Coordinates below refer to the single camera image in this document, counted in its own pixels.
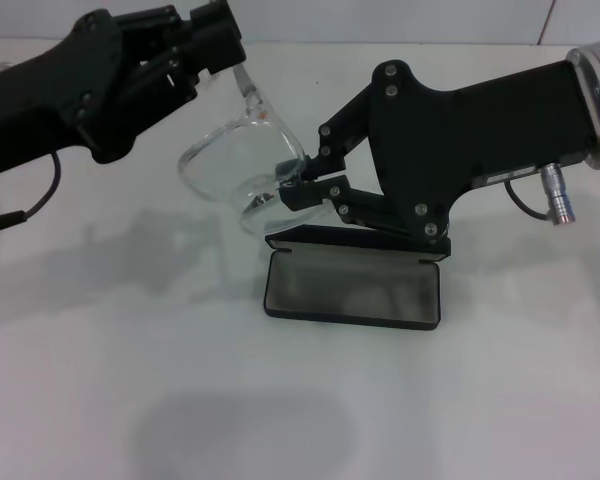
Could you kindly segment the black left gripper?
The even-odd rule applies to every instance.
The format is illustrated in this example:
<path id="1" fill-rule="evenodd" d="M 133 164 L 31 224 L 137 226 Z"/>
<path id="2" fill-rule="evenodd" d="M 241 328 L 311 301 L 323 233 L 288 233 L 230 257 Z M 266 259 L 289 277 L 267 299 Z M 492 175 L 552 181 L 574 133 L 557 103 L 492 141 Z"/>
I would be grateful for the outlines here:
<path id="1" fill-rule="evenodd" d="M 0 72 L 0 173 L 68 147 L 107 164 L 180 106 L 174 12 L 90 12 L 50 50 Z"/>

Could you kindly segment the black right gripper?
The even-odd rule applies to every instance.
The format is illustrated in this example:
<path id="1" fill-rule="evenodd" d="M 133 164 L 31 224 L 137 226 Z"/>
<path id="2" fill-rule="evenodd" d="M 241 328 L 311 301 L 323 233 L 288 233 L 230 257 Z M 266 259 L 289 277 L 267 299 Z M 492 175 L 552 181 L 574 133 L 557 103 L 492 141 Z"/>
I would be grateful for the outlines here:
<path id="1" fill-rule="evenodd" d="M 572 64 L 560 61 L 452 91 L 391 60 L 318 128 L 316 156 L 275 166 L 278 181 L 344 171 L 368 138 L 382 192 L 418 244 L 440 237 L 455 201 L 490 178 L 582 162 L 596 132 Z"/>

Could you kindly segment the clear transparent glasses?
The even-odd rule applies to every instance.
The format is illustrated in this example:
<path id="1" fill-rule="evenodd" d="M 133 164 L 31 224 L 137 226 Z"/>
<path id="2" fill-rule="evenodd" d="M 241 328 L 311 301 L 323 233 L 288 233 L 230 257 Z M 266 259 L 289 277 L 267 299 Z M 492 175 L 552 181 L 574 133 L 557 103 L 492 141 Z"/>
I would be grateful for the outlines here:
<path id="1" fill-rule="evenodd" d="M 330 202 L 292 211 L 281 189 L 301 179 L 307 160 L 300 141 L 277 115 L 244 65 L 222 76 L 224 93 L 240 108 L 186 150 L 178 161 L 182 181 L 198 196 L 231 206 L 241 227 L 264 237 L 311 224 L 333 211 Z"/>

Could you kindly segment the black glasses case grey lining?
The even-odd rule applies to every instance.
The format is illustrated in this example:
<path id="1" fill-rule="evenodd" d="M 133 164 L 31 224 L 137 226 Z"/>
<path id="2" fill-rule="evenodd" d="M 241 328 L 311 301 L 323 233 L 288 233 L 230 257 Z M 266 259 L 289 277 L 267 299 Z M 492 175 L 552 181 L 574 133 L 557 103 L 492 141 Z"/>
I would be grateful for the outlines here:
<path id="1" fill-rule="evenodd" d="M 269 234 L 263 307 L 274 318 L 415 331 L 441 321 L 444 239 L 423 247 L 376 230 L 301 225 Z"/>

